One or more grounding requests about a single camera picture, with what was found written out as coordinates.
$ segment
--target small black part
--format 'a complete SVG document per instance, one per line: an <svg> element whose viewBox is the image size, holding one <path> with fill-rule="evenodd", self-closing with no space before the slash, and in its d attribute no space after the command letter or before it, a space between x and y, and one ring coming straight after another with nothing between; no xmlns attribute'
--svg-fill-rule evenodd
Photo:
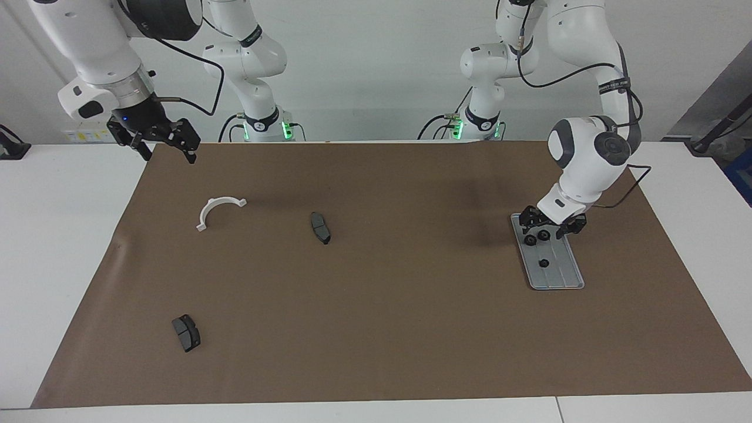
<svg viewBox="0 0 752 423"><path fill-rule="evenodd" d="M311 213L311 227L314 229L314 234L324 245L328 245L332 240L332 234L329 232L329 228L326 227L324 216L321 213Z"/></svg>
<svg viewBox="0 0 752 423"><path fill-rule="evenodd" d="M540 232L538 232L538 239L540 239L543 242L546 242L549 239L551 239L551 233L543 229Z"/></svg>
<svg viewBox="0 0 752 423"><path fill-rule="evenodd" d="M196 323L193 322L193 319L189 315L182 315L174 319L172 327L175 329L177 338L180 340L180 344L183 346L185 352L201 345L199 329L196 328Z"/></svg>
<svg viewBox="0 0 752 423"><path fill-rule="evenodd" d="M568 233L577 235L585 229L585 225L587 225L587 217L585 215L574 216L559 226L559 230L556 232L556 239L561 239Z"/></svg>
<svg viewBox="0 0 752 423"><path fill-rule="evenodd" d="M19 142L13 142L2 132L0 132L0 146L8 152L3 154L2 148L0 148L0 160L21 160L32 147L31 144L22 142L20 139Z"/></svg>
<svg viewBox="0 0 752 423"><path fill-rule="evenodd" d="M97 114L104 112L105 110L102 105L95 100L92 100L78 108L78 114L84 119L89 119L90 117L94 117Z"/></svg>
<svg viewBox="0 0 752 423"><path fill-rule="evenodd" d="M534 247L536 244L538 244L537 238L535 238L532 235L525 236L525 245L528 245L529 247Z"/></svg>
<svg viewBox="0 0 752 423"><path fill-rule="evenodd" d="M598 155L612 166L622 166L632 155L629 143L615 132L604 132L596 136L595 148Z"/></svg>

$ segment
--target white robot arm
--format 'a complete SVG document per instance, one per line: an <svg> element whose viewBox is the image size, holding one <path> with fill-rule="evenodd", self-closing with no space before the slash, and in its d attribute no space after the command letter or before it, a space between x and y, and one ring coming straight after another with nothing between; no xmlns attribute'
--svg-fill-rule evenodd
<svg viewBox="0 0 752 423"><path fill-rule="evenodd" d="M204 58L219 63L230 87L243 106L245 129L252 142L292 141L289 113L275 102L271 88L259 78L284 72L287 55L274 39L263 33L246 0L208 0L214 22L221 32L237 41L206 47ZM219 78L216 68L205 66Z"/></svg>
<svg viewBox="0 0 752 423"><path fill-rule="evenodd" d="M136 27L109 0L27 0L53 44L76 69L77 77L58 93L65 111L76 120L109 117L108 128L120 145L151 152L144 141L176 147L189 162L201 139L190 122L170 121L154 93L149 72L129 45ZM155 37L187 40L199 30L200 0L127 2L131 14L148 23Z"/></svg>
<svg viewBox="0 0 752 423"><path fill-rule="evenodd" d="M500 10L499 20L496 22L496 31L509 42L481 44L465 50L462 54L460 69L472 84L472 94L470 103L460 115L462 122L457 138L489 139L492 137L499 125L499 116L505 97L504 88L498 80L520 76L520 70L517 68L518 56L521 56L520 64L525 75L532 73L538 66L540 53L532 37L526 40L521 51L517 50L519 47L517 37L525 17L525 8L518 8L522 9L520 14L518 9L509 6L507 3ZM528 16L529 26L535 26L543 10L544 8L540 6L533 7ZM517 32L510 33L515 26Z"/></svg>
<svg viewBox="0 0 752 423"><path fill-rule="evenodd" d="M603 115L569 118L556 124L549 136L548 147L563 174L548 195L538 202L537 208L528 207L520 216L521 224L527 227L560 225L559 237L577 233L587 222L583 214L619 178L627 160L640 145L639 117L632 101L636 96L631 90L626 60L606 23L604 0L503 0L503 3L496 31L502 37L500 45L505 47L498 55L487 53L488 58L484 61L503 59L507 64L503 72L484 72L486 79L525 79L524 75L534 70L538 56L535 46L529 47L533 41L532 37L526 37L526 33L532 33L547 9L551 50L581 71L586 69L598 81ZM517 72L510 72L510 66ZM502 66L494 69L501 71ZM527 79L525 81L533 87L546 87L557 82L536 86ZM494 91L487 84L477 85L475 81L474 87L474 96L479 90L485 93ZM476 109L473 107L477 106L471 101L465 114L474 114ZM494 103L493 109L487 110L493 113L501 109ZM491 116L487 110L484 110L487 113L484 117Z"/></svg>

